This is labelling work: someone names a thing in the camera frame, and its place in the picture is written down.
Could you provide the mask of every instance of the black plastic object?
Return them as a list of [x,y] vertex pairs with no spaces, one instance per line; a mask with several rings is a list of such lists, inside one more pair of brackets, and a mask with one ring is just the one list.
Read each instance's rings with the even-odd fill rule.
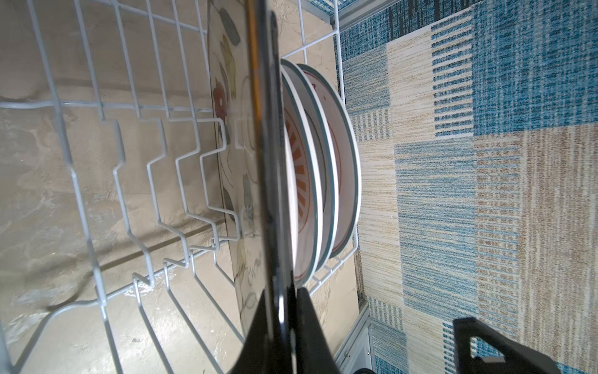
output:
[[[297,316],[292,326],[295,332],[297,373],[340,374],[328,345],[312,300],[305,288],[297,290],[297,307],[289,311]],[[229,374],[292,373],[292,366],[281,366],[279,349],[268,337],[266,298],[262,293],[255,318],[251,323],[247,340],[239,359]]]
[[353,374],[376,374],[376,372],[365,367],[363,369],[357,369],[357,371]]
[[306,288],[297,290],[297,373],[330,373],[339,371],[328,350],[324,333]]
[[268,0],[246,0],[247,35],[257,160],[262,188],[265,289],[252,327],[265,316],[265,372],[292,373],[291,326],[295,314],[295,285],[291,260],[286,163],[278,57],[276,16]]
[[[552,359],[502,336],[474,317],[453,320],[454,365],[458,374],[561,374]],[[504,356],[471,357],[471,338],[477,337]]]

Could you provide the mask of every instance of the white plate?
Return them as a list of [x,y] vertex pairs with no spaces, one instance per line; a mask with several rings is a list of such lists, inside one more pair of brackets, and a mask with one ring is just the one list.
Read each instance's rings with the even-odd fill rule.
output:
[[323,225],[322,251],[318,260],[317,269],[320,269],[329,259],[334,247],[338,226],[338,176],[337,161],[334,155],[333,141],[330,134],[326,114],[322,109],[318,95],[313,90],[312,84],[303,73],[301,68],[294,63],[282,59],[282,70],[288,73],[289,77],[303,108],[305,109],[307,121],[312,131],[313,142],[316,146],[318,165],[322,184]]
[[285,131],[285,155],[286,155],[286,187],[289,196],[289,218],[291,219],[291,254],[293,258],[293,268],[297,263],[297,236],[299,235],[299,213],[297,209],[297,179],[295,178],[295,166],[293,165],[293,153],[291,151],[291,142],[289,142],[289,133],[286,127]]
[[333,139],[338,170],[338,231],[331,257],[337,256],[353,233],[361,208],[361,165],[351,119],[338,93],[311,66],[299,64],[320,99]]
[[289,75],[282,74],[285,127],[294,161],[299,215],[295,286],[303,286],[316,272],[322,248],[322,186],[312,133]]

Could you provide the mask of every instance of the wire tine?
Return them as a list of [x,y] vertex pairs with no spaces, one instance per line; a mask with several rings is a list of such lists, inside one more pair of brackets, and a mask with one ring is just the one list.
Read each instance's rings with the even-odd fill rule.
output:
[[117,150],[118,150],[118,163],[112,170],[112,174],[114,176],[114,183],[116,184],[116,191],[118,194],[118,200],[120,201],[120,210],[123,215],[123,222],[124,228],[127,232],[129,238],[139,247],[139,249],[143,252],[145,257],[145,266],[147,268],[148,277],[149,277],[149,286],[154,286],[154,266],[151,263],[150,251],[148,248],[139,240],[137,236],[133,234],[131,231],[131,224],[129,223],[129,215],[127,213],[127,205],[124,202],[124,195],[123,189],[120,184],[120,179],[118,177],[118,171],[127,163],[127,159],[124,153],[124,143],[123,143],[123,134],[120,130],[120,125],[118,121],[112,121],[112,128],[114,129],[114,137],[117,143]]
[[[205,252],[195,253],[195,254],[193,254],[193,257],[194,258],[199,257],[200,255],[202,255],[204,253]],[[174,268],[175,266],[177,266],[177,265],[169,264],[167,266],[167,269],[170,270],[170,269]],[[163,273],[163,272],[164,272],[164,269],[160,268],[159,270],[154,272],[154,277],[156,277],[159,273]],[[137,279],[142,282],[144,281],[144,277],[140,276],[139,274],[133,273],[133,276],[136,276]],[[117,290],[110,292],[109,294],[106,295],[106,297],[108,300],[111,300],[111,299],[117,297],[118,295],[121,295],[121,294],[125,293],[126,291],[133,289],[133,287],[134,287],[133,283],[131,282],[128,285],[125,285]],[[39,338],[41,337],[42,333],[44,332],[46,326],[54,317],[66,312],[66,311],[69,311],[71,309],[80,308],[80,307],[90,307],[90,306],[96,306],[96,305],[99,305],[99,299],[79,300],[79,301],[75,301],[75,302],[69,303],[67,305],[61,306],[60,308],[55,309],[54,311],[52,311],[51,313],[46,315],[41,320],[41,322],[38,324],[38,327],[35,329],[35,331],[33,332],[33,335],[27,342],[27,345],[25,346],[23,352],[21,352],[21,355],[19,356],[19,359],[17,360],[17,363],[14,365],[13,371],[11,373],[18,374],[21,372],[21,370],[23,369],[23,366],[25,365],[29,356],[31,355],[31,352],[35,348],[35,345],[39,341]]]
[[159,118],[149,118],[148,120],[144,120],[144,122],[145,121],[155,122],[156,125],[158,126],[158,131],[160,132],[160,145],[162,148],[162,153],[160,153],[160,155],[158,157],[156,157],[155,159],[150,160],[146,165],[148,179],[149,179],[149,189],[151,191],[152,202],[154,203],[155,220],[156,220],[156,223],[158,224],[158,226],[172,232],[173,234],[177,235],[181,239],[181,244],[183,246],[183,255],[185,256],[185,258],[184,258],[185,265],[183,267],[186,268],[189,266],[189,249],[187,247],[187,238],[185,237],[185,234],[183,234],[181,231],[162,222],[162,219],[160,218],[160,207],[158,206],[158,197],[156,196],[156,193],[155,193],[154,177],[153,177],[152,171],[151,171],[151,166],[154,163],[160,161],[161,159],[165,158],[168,155],[168,145],[166,143],[166,134],[164,132],[164,124],[162,123],[162,120]]
[[178,266],[178,267],[182,267],[184,269],[188,268],[188,266],[186,266],[186,264],[185,264],[184,261],[177,261],[177,260],[173,260],[173,259],[169,259],[168,257],[165,257],[164,258],[164,265],[167,266],[169,264],[173,265],[173,267],[177,267]]
[[116,0],[111,0],[114,6],[114,13],[116,14],[116,23],[118,25],[118,33],[120,34],[120,42],[123,46],[124,63],[127,65],[127,75],[129,76],[129,85],[131,86],[131,96],[135,103],[135,113],[137,118],[141,118],[141,110],[139,109],[139,100],[137,99],[137,91],[135,90],[135,83],[133,82],[133,69],[131,68],[131,61],[129,60],[129,51],[127,49],[127,41],[124,37],[123,20],[120,17],[120,4]]
[[341,57],[340,47],[340,24],[338,23],[338,0],[333,0],[334,3],[334,31],[336,32],[336,52],[338,62],[338,90],[340,91],[340,99],[344,104],[344,80],[343,80],[343,58]]
[[4,338],[4,329],[0,324],[0,372],[11,373],[13,370],[13,364],[10,362],[10,354],[8,353],[8,345]]
[[172,290],[170,289],[170,280],[168,278],[168,269],[167,269],[166,266],[164,267],[164,281],[166,283],[166,292],[168,292],[168,295],[172,299],[172,302],[175,304],[175,306],[178,309],[179,313],[181,314],[181,316],[185,320],[185,323],[187,324],[187,326],[191,330],[193,336],[195,336],[195,339],[197,340],[197,342],[201,346],[203,352],[208,357],[208,360],[210,360],[210,363],[214,367],[214,370],[216,370],[216,373],[218,373],[218,374],[224,374],[224,372],[220,368],[220,365],[218,364],[218,362],[216,362],[216,359],[214,358],[214,356],[212,355],[212,353],[208,349],[208,346],[206,346],[206,344],[204,343],[202,337],[199,335],[199,333],[197,332],[196,328],[193,326],[193,323],[191,323],[191,320],[189,320],[189,317],[187,316],[187,314],[185,313],[185,311],[181,307],[181,304],[179,304],[179,302],[176,299],[175,295],[172,293]]
[[[199,3],[197,0],[195,0],[195,9],[197,11],[197,24],[199,25],[200,30],[203,30],[203,26],[202,26],[202,15],[199,13]],[[206,76],[208,78],[208,87],[210,85],[210,64],[208,62],[208,48],[206,46],[206,38],[204,36],[204,33],[201,32],[199,33],[199,35],[201,36],[202,39],[202,50],[203,50],[203,60],[206,63]]]
[[334,265],[334,267],[332,267],[332,269],[330,269],[330,271],[322,278],[322,280],[319,280],[316,278],[316,276],[314,275],[314,279],[318,280],[318,283],[316,285],[314,285],[310,290],[309,290],[309,296],[312,296],[313,294],[316,293],[316,291],[318,291],[320,289],[320,287],[322,286],[322,284],[326,283],[327,280],[330,279],[330,277],[336,273],[336,271],[353,255],[353,253],[355,253],[355,251],[359,248],[359,235],[357,233],[357,227],[355,227],[354,231],[353,231],[353,248],[346,254],[344,255],[336,265]]
[[189,95],[189,106],[191,107],[191,115],[196,118],[195,109],[193,106],[193,97],[191,95],[191,84],[189,83],[189,71],[187,70],[187,58],[185,57],[185,47],[183,47],[183,37],[181,35],[181,23],[179,22],[179,12],[176,9],[176,0],[172,0],[172,11],[175,13],[176,34],[179,38],[179,48],[181,49],[181,59],[183,61],[183,72],[185,73],[185,84],[187,85],[187,95]]
[[102,99],[100,98],[100,88],[97,85],[96,70],[93,67],[93,60],[91,59],[91,51],[89,48],[89,40],[87,40],[87,32],[85,30],[85,22],[83,20],[83,12],[81,11],[80,0],[75,0],[75,11],[77,12],[77,23],[79,24],[79,32],[81,33],[81,41],[83,42],[83,50],[87,59],[87,66],[89,67],[89,76],[91,77],[91,86],[93,93],[96,95],[97,107],[100,111],[100,119],[105,120],[104,108],[102,106]]
[[93,243],[91,241],[91,233],[89,231],[89,225],[87,223],[87,213],[85,209],[85,204],[83,202],[83,197],[81,195],[81,187],[79,185],[77,172],[75,171],[75,168],[73,166],[71,147],[69,145],[68,137],[66,136],[65,119],[62,116],[62,106],[60,105],[60,98],[58,97],[58,91],[56,90],[56,86],[54,85],[54,80],[52,79],[52,74],[50,72],[50,63],[48,62],[48,55],[45,50],[44,41],[41,36],[41,31],[39,30],[39,22],[37,14],[35,12],[35,7],[33,5],[33,0],[27,0],[27,5],[29,7],[29,14],[31,15],[33,32],[35,34],[35,39],[37,40],[37,44],[39,47],[42,64],[44,65],[45,74],[48,79],[48,85],[50,86],[50,92],[54,100],[54,114],[56,116],[56,118],[54,119],[54,125],[56,127],[58,137],[60,139],[60,146],[62,147],[62,155],[65,160],[66,167],[69,169],[69,172],[71,173],[71,180],[73,183],[73,188],[75,190],[75,198],[77,200],[81,224],[83,225],[83,232],[87,244],[87,249],[89,252],[93,276],[96,281],[96,288],[100,300],[100,305],[105,306],[106,291],[104,289],[102,272],[100,270],[100,265],[97,262],[96,252],[93,248]]
[[213,118],[201,118],[201,119],[196,119],[196,118],[176,118],[176,119],[172,119],[170,120],[171,122],[182,122],[182,121],[191,121],[193,122],[193,132],[195,135],[195,150],[190,151],[188,153],[185,153],[179,157],[176,158],[175,160],[175,165],[176,165],[176,175],[178,177],[179,180],[179,189],[181,191],[181,199],[183,202],[183,209],[185,210],[185,213],[191,217],[191,218],[195,218],[196,220],[200,220],[203,222],[207,222],[212,226],[212,234],[213,234],[213,242],[214,242],[214,248],[217,250],[218,248],[220,248],[220,239],[218,237],[218,228],[216,226],[216,222],[214,222],[213,220],[206,218],[206,217],[202,217],[201,215],[197,215],[197,214],[193,214],[189,211],[188,206],[187,206],[187,197],[185,195],[185,187],[183,184],[183,179],[182,179],[182,175],[181,175],[181,167],[179,162],[182,159],[186,159],[187,157],[191,157],[193,155],[198,154],[199,152],[201,152],[202,150],[202,145],[200,143],[199,140],[199,127],[197,125],[198,122],[214,122]]
[[[301,25],[301,45],[305,45],[305,33],[303,31],[303,9],[301,9],[301,0],[297,0],[297,6],[299,7],[299,25]],[[303,60],[307,65],[307,49],[303,49]]]
[[231,328],[231,330],[233,331],[233,333],[237,336],[237,338],[239,339],[239,341],[241,342],[241,344],[244,344],[245,343],[245,339],[243,338],[243,335],[241,335],[239,333],[239,331],[234,326],[234,324],[231,322],[231,320],[228,319],[228,316],[226,315],[226,313],[222,310],[222,308],[220,308],[220,305],[218,304],[218,302],[212,297],[212,294],[210,294],[210,292],[205,287],[205,285],[197,277],[197,272],[196,272],[196,268],[195,268],[195,256],[194,256],[193,259],[191,259],[191,270],[193,271],[193,277],[195,278],[195,280],[199,284],[199,286],[202,288],[203,292],[207,295],[208,299],[210,299],[210,301],[212,302],[212,304],[214,304],[214,306],[216,307],[216,309],[218,310],[218,312],[220,313],[220,315],[222,315],[222,317],[224,318],[224,321],[228,324],[228,326]]
[[189,249],[191,250],[191,252],[193,252],[194,250],[204,251],[204,252],[213,252],[213,251],[217,250],[215,247],[206,247],[203,245],[190,245]]
[[158,51],[158,39],[155,35],[154,16],[151,12],[150,0],[145,0],[145,4],[148,9],[149,29],[151,30],[151,39],[154,43],[155,63],[158,66],[158,77],[160,78],[160,89],[162,90],[162,98],[164,99],[164,110],[166,111],[166,118],[170,118],[166,86],[164,85],[164,73],[162,72],[162,62],[160,61],[160,52]]
[[102,311],[104,329],[106,330],[106,337],[108,338],[108,345],[110,346],[110,354],[112,354],[112,360],[114,361],[114,368],[116,369],[117,373],[121,374],[123,372],[123,368],[120,365],[118,351],[116,349],[116,344],[114,343],[114,337],[112,336],[112,329],[110,328],[110,321],[108,321],[108,313],[106,311],[106,306],[100,305],[100,310]]
[[[111,0],[92,0],[92,1],[97,2],[99,4],[102,4],[102,5],[112,6]],[[141,9],[138,9],[138,8],[133,8],[133,7],[129,6],[129,5],[122,4],[122,3],[119,3],[119,2],[117,4],[125,12],[137,14],[139,16],[149,17],[149,14],[145,10],[141,10]],[[163,21],[163,22],[166,22],[166,23],[170,23],[171,25],[175,24],[175,21],[171,20],[170,18],[159,16],[158,14],[153,14],[152,16],[156,20]],[[188,29],[188,30],[194,31],[194,32],[200,32],[200,28],[188,25],[186,23],[181,23],[181,27],[184,28],[184,29]]]
[[224,121],[222,121],[220,118],[211,118],[209,121],[215,121],[218,122],[220,124],[220,133],[222,134],[222,146],[219,148],[216,148],[215,150],[212,150],[210,152],[205,152],[203,153],[201,156],[199,156],[199,165],[200,165],[200,169],[202,172],[202,182],[203,182],[203,192],[204,192],[204,196],[206,198],[206,204],[208,206],[209,209],[215,210],[217,212],[222,212],[222,213],[228,213],[231,214],[234,217],[234,225],[235,225],[235,231],[236,231],[236,236],[235,237],[229,237],[226,236],[224,237],[224,239],[226,240],[239,240],[241,238],[241,230],[239,227],[239,216],[231,210],[228,209],[223,209],[223,208],[219,208],[217,206],[213,206],[210,204],[210,198],[208,196],[208,183],[206,181],[206,172],[205,172],[205,168],[203,167],[203,159],[207,156],[211,156],[213,154],[216,154],[218,152],[222,152],[224,150],[226,150],[226,143],[227,143],[227,138],[226,138],[226,130],[224,129]]
[[226,274],[226,272],[218,264],[218,261],[216,260],[216,252],[214,252],[213,256],[214,256],[214,265],[216,265],[216,268],[222,273],[222,275],[224,275],[224,277],[226,278],[226,280],[228,281],[228,283],[230,283],[234,287],[233,280],[230,279],[230,277],[228,276],[228,274]]
[[[97,101],[85,101],[85,100],[61,100],[60,103],[63,107],[74,107],[74,108],[98,108],[100,105]],[[0,101],[0,108],[6,109],[39,109],[46,107],[53,107],[54,100],[28,100],[26,102],[16,101]],[[104,109],[115,108],[115,109],[135,109],[134,104],[128,104],[124,102],[102,102],[101,106]],[[151,109],[151,110],[165,110],[166,107],[162,105],[140,105],[139,109]],[[170,107],[168,108],[174,112],[190,112],[189,107]],[[212,108],[196,108],[195,112],[199,113],[213,113]]]
[[168,362],[168,359],[166,358],[166,354],[164,353],[164,350],[162,349],[162,345],[160,344],[158,337],[155,335],[154,329],[151,327],[150,320],[148,319],[148,316],[145,314],[144,306],[143,306],[143,304],[141,304],[141,295],[139,294],[138,279],[135,276],[133,277],[133,286],[135,288],[135,298],[137,299],[137,307],[139,308],[139,313],[141,314],[141,318],[143,318],[145,327],[148,330],[151,340],[154,342],[155,350],[158,351],[158,355],[160,356],[160,359],[162,360],[162,363],[164,364],[164,368],[166,369],[166,372],[169,374],[174,374],[174,372],[172,371],[172,367],[170,366],[170,363]]
[[289,53],[287,53],[287,54],[284,54],[284,55],[282,56],[282,58],[283,58],[283,59],[286,59],[287,57],[289,57],[289,56],[292,56],[293,54],[296,54],[297,52],[303,51],[303,50],[305,50],[305,49],[307,49],[307,48],[311,47],[312,45],[315,45],[315,44],[317,44],[317,43],[321,42],[322,40],[324,40],[324,39],[326,39],[326,38],[329,38],[329,37],[331,37],[331,36],[335,35],[336,33],[337,33],[337,31],[336,31],[336,30],[332,30],[331,32],[327,33],[326,35],[324,35],[324,36],[322,36],[322,37],[319,37],[318,39],[316,39],[316,40],[314,40],[314,41],[311,41],[311,42],[309,42],[309,43],[305,44],[304,46],[302,46],[302,47],[300,47],[300,48],[297,48],[297,49],[296,49],[296,50],[294,50],[294,51],[291,51],[291,52],[289,52]]

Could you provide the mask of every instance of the metal frame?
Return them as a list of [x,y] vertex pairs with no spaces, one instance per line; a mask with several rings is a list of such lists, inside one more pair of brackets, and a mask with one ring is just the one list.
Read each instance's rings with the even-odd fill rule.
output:
[[399,1],[401,0],[358,0],[352,2],[338,12],[340,30],[349,29]]
[[[14,365],[12,365],[10,356],[8,355],[8,350],[7,350],[7,346],[5,343],[4,334],[3,334],[2,329],[0,328],[0,371],[2,371],[2,372],[7,371],[7,372],[10,372],[13,374],[20,373],[22,371],[23,367],[25,366],[25,364],[27,363],[27,360],[29,359],[33,349],[35,348],[35,345],[39,341],[39,338],[43,334],[46,326],[56,316],[62,314],[63,312],[66,312],[70,309],[97,305],[100,307],[100,311],[101,311],[101,315],[102,315],[102,319],[103,319],[103,323],[104,323],[104,328],[106,331],[106,337],[108,339],[110,352],[112,355],[112,359],[114,361],[114,367],[115,367],[117,373],[121,373],[123,370],[122,370],[122,367],[120,364],[120,358],[118,356],[117,347],[115,345],[114,338],[112,335],[112,329],[110,327],[108,313],[106,311],[106,306],[107,306],[108,302],[111,299],[113,299],[114,297],[121,295],[121,294],[125,293],[126,291],[134,290],[135,296],[136,296],[136,301],[138,304],[139,313],[141,314],[141,317],[144,321],[145,327],[147,328],[148,333],[149,333],[149,335],[154,343],[154,346],[158,352],[158,355],[160,356],[162,363],[164,364],[164,368],[166,369],[166,371],[168,373],[172,373],[173,371],[170,366],[170,363],[168,362],[168,359],[164,353],[164,350],[162,349],[162,346],[160,345],[160,342],[158,341],[158,338],[155,335],[154,330],[151,326],[151,323],[144,311],[144,307],[143,307],[143,304],[141,301],[141,295],[139,293],[139,282],[146,284],[147,286],[149,286],[149,288],[153,288],[155,286],[156,276],[163,273],[167,293],[170,296],[170,298],[172,299],[172,302],[175,304],[177,310],[179,311],[179,313],[185,320],[187,326],[189,327],[189,329],[195,336],[196,340],[198,341],[198,343],[201,346],[204,353],[207,355],[208,359],[210,360],[210,362],[213,365],[216,372],[222,373],[222,369],[220,368],[218,362],[215,360],[214,356],[211,354],[210,350],[205,345],[205,343],[204,343],[203,339],[201,338],[201,336],[199,335],[198,331],[195,329],[195,327],[193,326],[193,324],[187,317],[185,311],[183,310],[183,308],[180,306],[179,302],[177,301],[175,295],[173,294],[173,292],[170,288],[170,278],[169,278],[169,270],[172,270],[175,267],[183,267],[185,269],[190,267],[191,271],[193,272],[193,277],[196,280],[196,282],[198,283],[198,285],[200,286],[200,288],[202,289],[202,291],[207,295],[208,299],[217,308],[218,312],[222,315],[223,319],[228,324],[228,326],[231,328],[231,330],[233,331],[235,336],[239,339],[239,341],[241,343],[245,342],[242,334],[235,328],[235,326],[230,321],[228,316],[226,316],[226,314],[220,308],[220,306],[218,305],[216,300],[214,300],[214,298],[212,297],[210,292],[208,292],[207,288],[203,285],[203,283],[201,282],[201,280],[199,279],[199,277],[196,274],[196,268],[195,268],[195,259],[199,256],[210,253],[210,254],[212,254],[214,265],[219,270],[220,274],[227,280],[227,282],[229,284],[231,284],[232,287],[234,287],[233,280],[230,279],[230,277],[228,277],[228,275],[224,272],[224,270],[218,265],[218,262],[216,261],[216,252],[221,248],[222,244],[226,243],[227,241],[235,241],[240,238],[240,228],[239,228],[239,224],[238,224],[239,219],[238,219],[236,213],[233,211],[227,210],[227,209],[222,209],[217,206],[211,205],[208,200],[208,193],[207,193],[207,189],[206,189],[206,174],[205,174],[203,159],[207,156],[211,156],[216,153],[224,151],[227,147],[227,141],[226,141],[226,131],[224,130],[224,122],[220,118],[197,118],[198,112],[213,114],[213,110],[212,110],[212,108],[196,108],[194,106],[193,97],[191,94],[189,75],[188,75],[188,69],[187,69],[187,61],[185,58],[185,48],[184,48],[183,42],[182,42],[181,29],[191,30],[191,31],[197,32],[201,35],[201,45],[202,45],[202,50],[203,50],[203,55],[204,55],[204,60],[205,60],[204,63],[206,65],[206,73],[209,77],[208,54],[207,54],[207,45],[206,45],[206,40],[205,40],[205,35],[207,34],[207,31],[204,30],[203,26],[202,26],[202,19],[200,16],[198,0],[194,0],[195,6],[196,6],[197,20],[199,23],[198,28],[191,26],[191,25],[187,25],[185,23],[181,23],[179,21],[175,0],[172,0],[172,9],[173,9],[174,17],[175,17],[174,20],[153,14],[152,10],[151,10],[150,0],[146,0],[146,5],[147,5],[146,11],[137,9],[137,8],[133,8],[128,5],[121,4],[116,0],[92,0],[92,1],[114,8],[116,19],[117,19],[118,31],[120,34],[121,46],[123,49],[123,56],[124,56],[126,68],[127,68],[127,75],[129,76],[130,90],[131,90],[131,96],[133,99],[133,103],[132,104],[111,103],[111,102],[104,102],[102,100],[102,98],[100,96],[99,85],[98,85],[98,82],[96,79],[93,59],[91,58],[90,45],[89,45],[89,41],[87,39],[87,33],[86,33],[86,29],[85,29],[83,12],[81,10],[80,0],[74,0],[74,5],[75,5],[75,11],[76,11],[76,15],[77,15],[79,32],[81,34],[83,49],[85,52],[88,68],[90,71],[90,78],[91,78],[91,84],[92,84],[92,88],[93,88],[94,95],[95,95],[95,101],[64,101],[64,100],[61,100],[59,98],[58,91],[54,84],[54,80],[52,79],[52,74],[50,71],[50,63],[48,61],[48,55],[47,55],[47,52],[45,49],[42,33],[39,29],[38,17],[37,17],[36,11],[35,11],[35,6],[33,4],[33,0],[27,0],[29,14],[30,14],[31,21],[32,21],[32,28],[33,28],[33,32],[35,34],[36,42],[38,44],[38,48],[39,48],[39,52],[40,52],[41,60],[42,60],[42,65],[44,67],[44,71],[45,71],[45,74],[47,77],[48,86],[50,88],[52,100],[27,101],[27,102],[0,102],[0,108],[37,109],[37,108],[43,108],[43,107],[54,107],[54,116],[55,116],[54,124],[56,126],[56,132],[58,133],[58,136],[60,139],[60,144],[61,144],[61,148],[62,148],[62,152],[63,152],[63,158],[65,161],[65,166],[70,172],[72,184],[73,184],[74,191],[75,191],[77,207],[79,210],[81,224],[83,225],[83,232],[84,232],[84,236],[85,236],[85,240],[86,240],[86,244],[87,244],[87,249],[89,252],[91,269],[93,272],[93,278],[96,282],[97,299],[75,301],[70,304],[64,305],[64,306],[52,311],[48,315],[46,315],[41,320],[41,322],[38,324],[32,337],[29,339],[29,342],[25,346],[24,350],[22,351],[22,353],[20,354],[19,358],[17,359],[17,361]],[[302,51],[303,56],[304,56],[304,61],[305,61],[305,63],[307,63],[307,48],[311,47],[314,44],[321,42],[324,39],[335,36],[336,44],[337,44],[337,64],[338,64],[338,77],[339,77],[339,87],[340,87],[339,91],[340,91],[341,99],[344,103],[343,64],[342,64],[342,60],[341,60],[341,50],[340,50],[340,46],[341,46],[340,30],[338,28],[338,0],[334,0],[334,21],[335,21],[334,30],[332,32],[330,32],[312,42],[308,42],[308,43],[305,42],[305,35],[304,35],[304,31],[303,31],[303,13],[302,13],[301,0],[297,0],[297,5],[298,5],[298,9],[299,9],[299,18],[300,18],[300,23],[301,23],[302,46],[290,53],[287,53],[283,57],[288,57],[290,55],[293,55],[295,53]],[[124,36],[123,24],[121,21],[121,12],[122,11],[130,12],[133,14],[137,14],[139,16],[146,17],[149,21],[149,25],[150,25],[150,29],[151,29],[151,37],[152,37],[154,52],[155,52],[155,60],[156,60],[156,64],[158,67],[158,75],[160,78],[160,87],[161,87],[161,93],[162,93],[163,100],[164,100],[164,105],[142,105],[139,103],[139,100],[137,97],[137,92],[135,90],[135,82],[133,80],[133,73],[132,73],[132,67],[131,67],[131,63],[130,63],[130,59],[129,59],[129,52],[127,49],[127,42],[126,42],[126,38]],[[165,23],[174,25],[176,27],[178,40],[179,40],[179,48],[180,48],[181,58],[182,58],[182,68],[183,68],[184,75],[185,75],[185,83],[187,85],[187,95],[189,97],[189,106],[188,107],[170,107],[169,106],[169,103],[168,103],[168,100],[166,97],[166,89],[164,86],[162,65],[161,65],[160,56],[158,53],[158,44],[157,44],[157,39],[156,39],[156,34],[155,34],[155,26],[154,26],[155,20],[165,22]],[[100,119],[102,121],[104,121],[105,123],[109,124],[110,126],[112,126],[113,131],[114,131],[114,136],[115,136],[114,139],[115,139],[115,143],[117,145],[118,162],[112,170],[112,176],[114,178],[114,182],[115,182],[115,185],[117,188],[117,194],[118,194],[118,198],[120,201],[121,212],[123,215],[123,223],[125,226],[126,233],[129,236],[129,238],[131,239],[131,241],[133,243],[135,243],[135,245],[137,245],[139,247],[139,249],[141,250],[141,252],[144,254],[146,270],[147,270],[148,275],[143,276],[138,273],[132,273],[132,282],[130,284],[127,284],[127,285],[125,285],[117,290],[114,290],[112,292],[109,292],[109,293],[107,293],[105,290],[102,273],[100,270],[100,265],[98,263],[98,260],[96,257],[96,252],[95,252],[95,249],[94,249],[94,246],[92,243],[92,234],[90,232],[89,225],[87,222],[87,210],[86,210],[85,203],[83,201],[83,197],[81,195],[81,188],[80,188],[79,181],[78,181],[78,175],[73,166],[71,148],[70,148],[69,140],[68,140],[68,137],[66,134],[65,121],[64,121],[63,112],[62,112],[63,107],[98,108],[98,114],[99,114]],[[125,149],[124,149],[124,144],[123,144],[123,139],[122,139],[122,135],[121,135],[119,122],[117,120],[107,120],[106,119],[105,109],[107,109],[107,108],[124,108],[124,109],[134,110],[137,118],[140,121],[149,122],[149,123],[156,125],[157,132],[160,136],[161,154],[158,157],[156,157],[155,159],[150,160],[147,163],[147,174],[148,174],[149,184],[150,184],[150,189],[151,189],[152,202],[154,205],[155,219],[156,219],[156,223],[158,224],[158,226],[172,232],[173,234],[175,234],[176,236],[178,236],[181,239],[182,248],[183,248],[183,258],[181,258],[180,260],[172,260],[172,259],[166,258],[163,260],[163,267],[157,271],[154,271],[148,248],[141,242],[141,240],[139,240],[139,238],[137,236],[135,236],[135,234],[132,232],[130,224],[129,224],[127,205],[124,200],[124,195],[123,195],[120,180],[119,180],[119,170],[126,164],[126,154],[125,154]],[[176,171],[177,171],[177,176],[178,176],[179,188],[181,191],[182,204],[183,204],[185,213],[191,218],[194,218],[194,219],[202,221],[202,222],[209,223],[211,225],[213,239],[212,239],[212,243],[210,246],[201,247],[201,246],[195,246],[195,245],[188,245],[187,239],[181,231],[175,229],[174,227],[168,226],[167,224],[163,223],[161,220],[160,210],[158,207],[158,201],[157,201],[155,188],[154,188],[154,180],[152,177],[152,165],[167,156],[168,148],[167,148],[166,137],[164,134],[164,124],[162,123],[162,120],[160,120],[159,118],[143,117],[143,115],[142,115],[143,110],[164,110],[165,114],[166,114],[166,118],[168,119],[169,122],[190,123],[193,127],[195,141],[196,141],[196,149],[187,154],[177,157],[175,165],[176,165]],[[187,112],[187,113],[190,113],[190,117],[188,117],[188,118],[171,118],[171,116],[170,116],[171,111]],[[222,137],[223,137],[222,146],[220,148],[210,151],[210,152],[207,152],[207,153],[203,153],[203,154],[201,153],[199,130],[198,130],[198,126],[200,123],[218,123],[218,125],[221,128],[221,133],[222,133]],[[218,231],[216,229],[216,222],[214,222],[213,220],[210,220],[206,217],[202,217],[200,215],[192,213],[188,210],[187,200],[185,197],[185,190],[184,190],[184,186],[182,183],[182,175],[181,175],[181,170],[179,167],[179,162],[182,159],[185,159],[187,157],[191,157],[191,156],[194,156],[197,154],[200,154],[200,171],[201,171],[201,175],[202,175],[203,186],[205,189],[206,204],[209,209],[223,212],[226,214],[231,214],[235,217],[235,222],[236,222],[235,236],[219,236]],[[336,272],[351,257],[351,255],[357,249],[358,249],[358,234],[357,234],[357,229],[355,229],[355,231],[353,233],[353,248],[350,251],[348,251],[342,258],[334,259],[337,263],[333,267],[324,265],[324,269],[327,271],[326,274],[321,279],[317,278],[316,276],[314,276],[312,278],[315,282],[315,285],[313,285],[310,288],[309,294],[313,295],[328,279],[330,279],[330,277],[334,274],[334,272]]]
[[357,317],[357,320],[353,324],[353,327],[345,338],[343,344],[334,355],[334,362],[336,362],[336,365],[341,372],[353,373],[353,370],[350,370],[353,368],[349,366],[352,363],[351,354],[353,351],[356,351],[356,348],[358,349],[358,346],[355,346],[355,343],[359,345],[358,339],[362,336],[364,331],[367,332],[368,335],[368,354],[370,355],[369,369],[376,367],[376,363],[374,362],[374,354],[372,352],[370,325],[370,306],[367,301],[362,299],[359,302],[359,316]]

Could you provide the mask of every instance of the rug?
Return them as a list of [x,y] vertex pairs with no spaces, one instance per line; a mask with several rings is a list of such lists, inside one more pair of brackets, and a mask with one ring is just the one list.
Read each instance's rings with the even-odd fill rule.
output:
[[455,373],[466,316],[598,373],[596,14],[403,0],[341,33],[377,373]]

